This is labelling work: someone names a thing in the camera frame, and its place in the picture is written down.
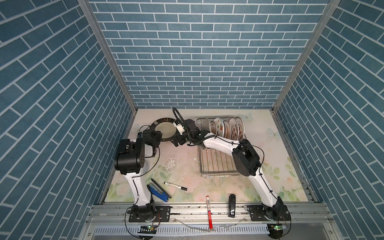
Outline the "grey ribbed plate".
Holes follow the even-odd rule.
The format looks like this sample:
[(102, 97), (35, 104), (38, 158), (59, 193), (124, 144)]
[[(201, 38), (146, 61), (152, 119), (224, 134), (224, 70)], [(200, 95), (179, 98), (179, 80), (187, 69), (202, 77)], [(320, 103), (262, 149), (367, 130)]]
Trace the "grey ribbed plate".
[(206, 131), (208, 133), (211, 132), (210, 120), (208, 118), (204, 118), (201, 128), (202, 128), (202, 131)]

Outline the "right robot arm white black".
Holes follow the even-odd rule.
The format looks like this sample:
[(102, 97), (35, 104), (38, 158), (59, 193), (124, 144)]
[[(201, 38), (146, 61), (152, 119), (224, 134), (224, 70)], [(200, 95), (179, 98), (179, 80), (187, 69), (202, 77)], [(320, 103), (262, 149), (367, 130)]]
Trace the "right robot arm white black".
[(264, 161), (260, 160), (255, 147), (248, 140), (235, 141), (219, 137), (209, 130), (199, 129), (193, 120), (176, 119), (173, 125), (176, 128), (176, 136), (171, 141), (176, 147), (189, 142), (194, 146), (215, 149), (231, 155), (237, 171), (248, 177), (257, 190), (264, 215), (268, 220), (292, 219), (288, 207), (265, 179), (262, 169)]

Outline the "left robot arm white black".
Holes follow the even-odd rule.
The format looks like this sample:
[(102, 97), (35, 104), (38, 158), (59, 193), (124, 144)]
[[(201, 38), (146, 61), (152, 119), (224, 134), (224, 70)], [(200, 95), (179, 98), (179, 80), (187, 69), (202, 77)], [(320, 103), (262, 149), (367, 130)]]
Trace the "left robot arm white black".
[(119, 141), (114, 167), (128, 181), (134, 196), (134, 204), (128, 209), (132, 222), (151, 221), (155, 217), (155, 201), (145, 180), (149, 172), (146, 158), (156, 155), (161, 139), (160, 131), (146, 129), (138, 133), (135, 141)]

